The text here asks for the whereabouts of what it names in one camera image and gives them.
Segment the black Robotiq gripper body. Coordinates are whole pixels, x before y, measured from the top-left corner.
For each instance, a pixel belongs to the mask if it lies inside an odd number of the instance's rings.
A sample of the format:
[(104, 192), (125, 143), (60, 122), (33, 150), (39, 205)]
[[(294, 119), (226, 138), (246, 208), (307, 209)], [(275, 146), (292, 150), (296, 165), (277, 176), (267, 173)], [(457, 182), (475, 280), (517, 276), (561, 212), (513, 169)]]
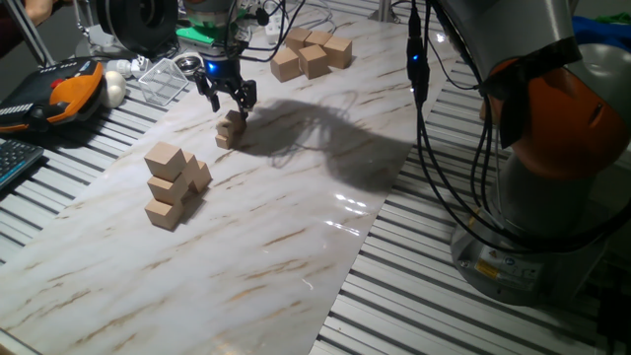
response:
[(243, 81), (238, 59), (219, 60), (203, 56), (202, 61), (201, 72), (206, 75), (211, 87), (226, 94), (236, 93)]

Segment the bare person hand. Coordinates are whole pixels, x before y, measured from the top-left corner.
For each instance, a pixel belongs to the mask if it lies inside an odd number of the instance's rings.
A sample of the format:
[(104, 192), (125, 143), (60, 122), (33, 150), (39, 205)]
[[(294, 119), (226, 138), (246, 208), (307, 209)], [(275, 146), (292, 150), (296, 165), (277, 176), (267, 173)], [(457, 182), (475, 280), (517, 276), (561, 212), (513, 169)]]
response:
[(25, 0), (24, 7), (32, 23), (37, 27), (63, 5), (61, 0)]

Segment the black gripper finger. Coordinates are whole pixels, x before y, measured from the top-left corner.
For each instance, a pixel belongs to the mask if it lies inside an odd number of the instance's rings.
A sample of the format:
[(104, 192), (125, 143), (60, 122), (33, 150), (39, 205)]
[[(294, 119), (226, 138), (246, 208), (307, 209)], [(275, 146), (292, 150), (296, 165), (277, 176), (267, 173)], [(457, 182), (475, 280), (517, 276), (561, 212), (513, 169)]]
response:
[(248, 113), (252, 111), (257, 102), (257, 87), (254, 80), (242, 81), (236, 90), (236, 101), (242, 119), (247, 119)]
[(198, 93), (204, 96), (210, 103), (212, 110), (217, 112), (220, 108), (217, 91), (209, 85), (208, 79), (202, 72), (195, 72), (193, 75)]

